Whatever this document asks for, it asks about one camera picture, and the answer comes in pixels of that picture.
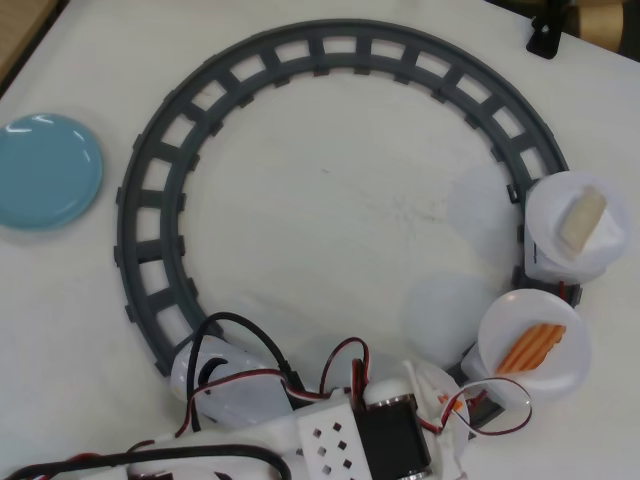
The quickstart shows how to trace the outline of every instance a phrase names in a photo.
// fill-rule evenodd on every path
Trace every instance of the light blue ceramic plate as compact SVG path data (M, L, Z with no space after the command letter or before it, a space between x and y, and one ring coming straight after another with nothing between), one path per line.
M87 209L101 181L98 142L75 120L38 114L0 129L0 224L62 226Z

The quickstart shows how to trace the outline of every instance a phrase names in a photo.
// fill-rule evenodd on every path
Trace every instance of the white tabletop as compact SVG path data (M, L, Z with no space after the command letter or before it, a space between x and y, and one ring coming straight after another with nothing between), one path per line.
M411 26L487 63L538 111L572 169L617 184L640 225L640 64L571 37L542 60L524 49L527 19L480 0L72 1L0 101L0 124L32 112L76 118L100 139L105 177L91 209L62 230L0 229L0 473L175 430L182 405L127 321L113 261L131 146L214 53L339 17ZM205 146L185 187L185 265L203 307L250 316L309 381L354 333L370 343L374 371L414 355L451 363L505 291L518 256L505 173L456 112L422 93L347 73L261 93ZM156 220L141 220L140 235L153 235ZM586 384L538 408L524 431L474 440L463 459L471 478L635 471L634 233L578 307L593 337ZM166 282L156 267L145 272L150 291ZM344 376L339 366L333 375Z

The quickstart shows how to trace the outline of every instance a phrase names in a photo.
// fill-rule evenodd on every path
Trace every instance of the electrical wire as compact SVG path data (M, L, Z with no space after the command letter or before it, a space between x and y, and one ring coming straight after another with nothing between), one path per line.
M480 385L487 385L487 384L491 384L491 383L498 383L498 382L511 383L511 384L517 386L520 390L522 390L525 393L525 395L528 398L526 403L529 406L529 414L527 415L527 418L521 424L519 424L518 426L516 426L514 428L510 428L508 430L501 430L501 431L498 431L498 432L485 432L485 431L473 428L471 426L471 424L469 422L467 422L467 420L454 409L454 406L456 404L456 400L458 399L458 397L463 395L464 391L466 389L468 389L468 388L476 387L476 386L480 386ZM442 416L440 417L440 425L434 425L432 423L427 422L426 420L424 420L422 418L419 418L420 425L422 426L422 428L424 428L425 430L430 431L434 435L440 435L444 431L444 428L446 427L447 422L448 422L449 418L451 417L452 413L457 415L458 418L465 425L467 430L469 430L474 435L485 436L485 437L497 437L497 436L501 436L501 435L507 435L509 433L514 433L514 432L517 432L518 430L523 429L529 423L529 421L531 421L531 417L533 416L533 407L531 406L531 396L529 395L529 392L527 392L527 390L522 385L520 385L518 382L516 382L514 380L511 380L509 378L503 378L503 377L485 378L484 380L479 380L477 382L468 383L463 388L458 390L458 392L456 392L456 394L453 395L449 399L449 401L447 402L447 404L444 407L444 411L442 412Z
M154 443L156 443L155 440L143 440L141 442L136 443L133 447L127 450L127 453L135 452L139 448L148 447L149 445L153 445Z
M364 376L364 364L359 358L351 361L351 395L353 398L353 407L355 409L364 409L364 389L366 381Z
M184 434L184 432L187 431L187 429L189 428L189 423L192 420L192 416L195 413L195 399L196 396L199 393L208 391L214 387L218 387L220 385L225 385L237 380L242 380L242 379L246 379L246 378L253 378L253 377L259 377L259 376L270 376L273 378L277 378L279 380L281 380L284 384L284 388L286 390L286 392L295 397L295 398L299 398L300 400L305 400L307 402L311 402L311 403L316 403L319 402L321 400L326 400L327 398L329 398L331 395L328 393L325 394L321 394L321 393L313 393L313 392L307 392L306 390L304 391L300 391L298 389L296 389L295 387L293 387L287 380L286 376L280 372L279 370L275 370L272 368L262 368L262 369L256 369L256 370L248 370L246 372L240 372L240 373L235 373L233 375L229 375L227 377L218 379L218 380L214 380L213 382L209 382L197 389L195 389L193 391L193 393L191 394L191 396L189 397L189 400L187 402L187 411L185 414L185 419L184 422L182 424L182 426L180 427L180 429L175 433L176 438L180 437L182 434Z
M566 290L565 290L565 287L564 287L564 282L560 282L560 283L558 284L558 296L559 296L562 300L564 300L565 302L567 302L567 293L566 293Z
M291 480L291 470L286 462L271 450L254 445L206 445L197 447L161 448L142 452L117 453L85 457L65 462L42 463L21 468L5 478L5 480L23 480L45 476L51 478L59 473L89 470L101 467L117 467L132 463L173 460L194 457L246 457L255 458L268 463L280 474L282 480Z
M475 410L488 394L489 392L487 390L482 390L477 396L467 399L467 408L469 409L469 412Z
M365 386L369 383L369 365L370 365L369 346L361 338L349 337L346 340L343 340L342 342L340 342L338 346L333 349L333 351L331 352L331 355L329 355L329 358L327 359L327 363L325 363L324 368L322 369L322 375L320 377L320 388L318 389L320 393L324 393L324 389L327 383L327 375L329 373L329 368L331 367L333 360L336 358L338 353L340 353L340 351L343 348L345 348L347 345L351 345L352 343L359 343L360 345L362 345L362 350L363 350L362 363L364 365Z
M97 453L79 453L78 455L75 455L71 458L69 458L67 460L67 462L76 462L79 460L83 460L85 458L95 458L95 457L99 457L100 455L98 455ZM40 478L38 480L51 480L53 477L55 477L56 475L41 475Z
M249 330L256 337L258 337L258 339L269 349L269 351L275 358L276 363L278 364L278 369L286 377L287 381L297 389L304 390L302 380L300 380L298 374L293 371L293 369L289 365L289 362L287 362L286 358L282 354L282 351L278 348L271 337L269 337L269 335L267 335L251 320L238 315L237 313L218 312L207 317L207 319L202 322L198 330L193 335L193 344L191 345L191 355L189 356L189 365L187 368L187 398L191 398L191 396L193 395L196 376L196 364L198 362L198 353L200 352L202 340L204 339L204 336L211 324L220 320L237 323L238 325L241 325ZM191 426L194 432L199 432L201 430L200 421L198 420L198 412L195 405L193 407L193 414L191 415Z

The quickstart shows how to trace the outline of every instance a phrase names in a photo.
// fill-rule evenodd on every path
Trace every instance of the black mounting bracket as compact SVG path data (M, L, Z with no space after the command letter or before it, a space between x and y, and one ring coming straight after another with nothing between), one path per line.
M556 56L567 19L567 3L567 0L547 0L544 11L531 22L534 32L527 50L547 60Z

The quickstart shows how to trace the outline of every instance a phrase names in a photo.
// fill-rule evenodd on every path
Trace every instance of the circular toy train track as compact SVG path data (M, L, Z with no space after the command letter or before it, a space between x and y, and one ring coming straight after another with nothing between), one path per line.
M335 37L354 39L355 51L325 52L324 41ZM372 54L375 41L397 44L403 49L401 58ZM287 61L281 59L278 50L292 43L306 45L307 54ZM446 73L437 75L421 67L420 58L425 55L445 62L448 65ZM260 58L265 68L240 81L232 73L232 68L255 56ZM291 77L300 73L326 75L334 68L351 68L358 75L368 75L374 70L390 73L396 82L420 84L427 87L438 101L451 102L461 109L469 126L481 129L489 138L496 161L507 166L512 179L512 183L507 185L509 198L513 203L521 203L522 207L524 202L521 200L535 182L521 157L522 152L537 149L548 174L568 170L548 127L513 86L463 50L426 33L368 20L322 20L270 30L228 48L206 61L166 97L134 143L129 167L118 191L118 239L114 254L129 302L126 311L129 319L142 331L163 375L170 373L176 353L190 338L177 346L170 342L158 323L158 313L177 305L194 330L206 318L198 304L196 286L182 264L185 247L178 231L178 216L185 206L182 189L187 175L197 167L200 147L208 136L215 136L223 128L224 118L234 108L244 108L251 103L253 94L258 90L272 84L276 87L286 85ZM458 88L458 83L465 76L490 92L482 103ZM225 94L204 110L193 99L213 81L222 86ZM503 109L522 127L522 133L513 138L494 118ZM182 145L164 143L165 132L181 115L193 123L193 128ZM152 159L171 165L162 191L143 188ZM138 210L141 208L160 210L159 238L149 241L136 239ZM164 262L169 287L149 295L143 284L140 265L159 260ZM521 273L516 277L515 286L525 286L523 282L528 279Z

